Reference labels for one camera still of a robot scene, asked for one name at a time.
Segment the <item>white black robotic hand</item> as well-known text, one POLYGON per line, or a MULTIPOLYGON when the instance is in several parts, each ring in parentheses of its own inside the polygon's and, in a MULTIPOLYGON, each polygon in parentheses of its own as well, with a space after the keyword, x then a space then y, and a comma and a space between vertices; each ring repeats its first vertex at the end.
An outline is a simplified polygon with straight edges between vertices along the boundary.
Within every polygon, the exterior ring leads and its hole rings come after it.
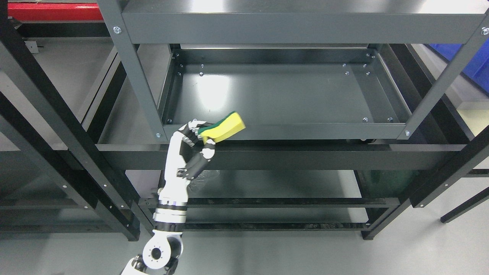
POLYGON ((157 192, 154 231, 180 233, 183 230, 189 199, 187 187, 213 158, 215 141, 206 141, 202 151, 190 159, 185 158, 185 154, 192 153, 192 148, 201 139, 198 130, 210 125, 206 121, 192 120, 173 132, 164 168, 165 185, 157 192))

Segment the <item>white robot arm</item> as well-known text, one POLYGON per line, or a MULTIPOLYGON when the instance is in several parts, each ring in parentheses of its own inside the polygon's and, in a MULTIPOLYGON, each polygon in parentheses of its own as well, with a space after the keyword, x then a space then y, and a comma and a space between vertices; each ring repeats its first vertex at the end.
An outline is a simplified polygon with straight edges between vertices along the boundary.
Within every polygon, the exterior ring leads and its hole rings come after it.
POLYGON ((148 275, 151 270, 160 270, 163 275, 175 274, 183 252, 182 232, 153 232, 142 253, 127 262, 121 275, 148 275))

